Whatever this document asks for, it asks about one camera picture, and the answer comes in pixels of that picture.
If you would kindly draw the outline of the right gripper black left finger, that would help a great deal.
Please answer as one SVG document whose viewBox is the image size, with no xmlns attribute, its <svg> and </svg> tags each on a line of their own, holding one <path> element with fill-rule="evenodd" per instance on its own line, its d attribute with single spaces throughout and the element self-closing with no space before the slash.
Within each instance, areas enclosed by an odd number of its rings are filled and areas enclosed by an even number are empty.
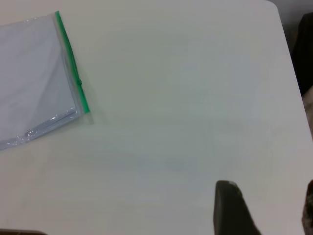
<svg viewBox="0 0 313 235">
<path fill-rule="evenodd" d="M 243 194 L 236 183 L 219 180 L 213 212 L 215 235 L 259 235 Z"/>
</svg>

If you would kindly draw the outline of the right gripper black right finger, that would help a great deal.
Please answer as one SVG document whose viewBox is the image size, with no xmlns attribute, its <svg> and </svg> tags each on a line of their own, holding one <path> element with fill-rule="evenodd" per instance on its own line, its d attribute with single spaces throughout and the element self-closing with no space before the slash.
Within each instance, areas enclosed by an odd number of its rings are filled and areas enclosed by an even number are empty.
<svg viewBox="0 0 313 235">
<path fill-rule="evenodd" d="M 307 187 L 305 204 L 302 214 L 302 225 L 305 235 L 313 235 L 313 181 Z"/>
</svg>

